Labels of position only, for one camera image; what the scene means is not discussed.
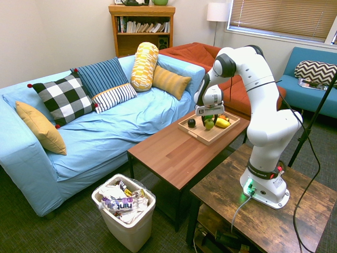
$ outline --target black and white checkered pillow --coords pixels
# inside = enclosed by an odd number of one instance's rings
[[[28,87],[34,88],[51,112],[55,123],[61,127],[95,109],[75,72],[56,82],[36,83]]]

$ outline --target floor lamp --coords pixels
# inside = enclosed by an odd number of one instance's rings
[[[216,37],[216,28],[218,22],[227,22],[230,11],[230,3],[209,3],[207,8],[207,21],[215,21],[214,42]]]
[[[326,90],[326,92],[325,92],[325,94],[324,94],[324,96],[323,96],[323,98],[322,98],[322,100],[321,100],[319,106],[317,107],[317,110],[315,111],[314,116],[312,117],[312,119],[311,119],[311,121],[310,121],[308,127],[305,128],[305,129],[306,129],[306,132],[308,133],[308,135],[310,134],[310,132],[311,132],[311,127],[312,127],[312,125],[315,123],[315,120],[316,120],[318,114],[320,113],[320,111],[321,111],[321,109],[322,109],[322,107],[323,107],[323,104],[324,104],[326,98],[328,97],[328,95],[329,95],[329,93],[330,93],[330,91],[331,91],[333,85],[335,84],[336,80],[337,80],[337,72],[335,73],[335,76],[332,78],[331,83],[329,84],[329,87],[328,87],[328,89]],[[300,143],[298,144],[298,146],[297,146],[297,148],[296,148],[296,150],[295,150],[295,152],[294,152],[292,158],[290,159],[290,162],[289,162],[289,164],[288,164],[288,167],[291,167],[291,166],[293,165],[293,162],[295,161],[297,155],[299,154],[299,152],[300,152],[300,150],[301,150],[303,144],[304,144],[305,141],[307,140],[307,138],[308,138],[308,136],[306,135],[306,133],[305,133],[305,131],[304,131],[304,132],[302,133],[302,136],[299,138],[299,142],[300,142]]]

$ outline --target window blinds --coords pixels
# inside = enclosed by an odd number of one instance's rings
[[[324,41],[337,15],[337,0],[234,0],[231,27]]]

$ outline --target yellow pillow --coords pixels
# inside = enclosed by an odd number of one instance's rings
[[[158,61],[158,48],[150,42],[138,46],[131,73],[131,85],[136,91],[151,89],[153,71]]]
[[[16,112],[27,124],[41,145],[54,153],[67,155],[65,143],[58,130],[34,107],[16,101]]]
[[[158,65],[154,70],[152,86],[162,89],[180,100],[190,81],[190,77],[177,75]]]

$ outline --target blue striped pillow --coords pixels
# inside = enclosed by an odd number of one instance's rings
[[[103,91],[128,83],[117,57],[70,70],[78,71],[83,86],[91,98]]]

